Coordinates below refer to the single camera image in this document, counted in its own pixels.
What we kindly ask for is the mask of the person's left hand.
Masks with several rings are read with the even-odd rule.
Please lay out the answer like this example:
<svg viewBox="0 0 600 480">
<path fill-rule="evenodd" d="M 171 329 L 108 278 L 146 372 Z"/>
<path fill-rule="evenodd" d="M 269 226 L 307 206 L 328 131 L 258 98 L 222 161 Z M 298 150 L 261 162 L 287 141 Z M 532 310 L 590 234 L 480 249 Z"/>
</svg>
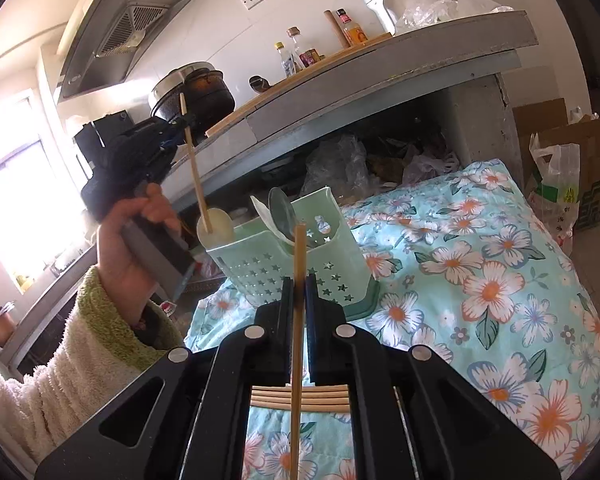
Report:
<svg viewBox="0 0 600 480">
<path fill-rule="evenodd" d="M 135 216 L 165 226 L 173 234 L 182 232 L 181 221 L 161 186 L 149 183 L 144 197 L 119 200 L 102 220 L 97 232 L 97 269 L 102 288 L 128 324 L 140 322 L 157 282 L 130 253 L 122 228 Z"/>
</svg>

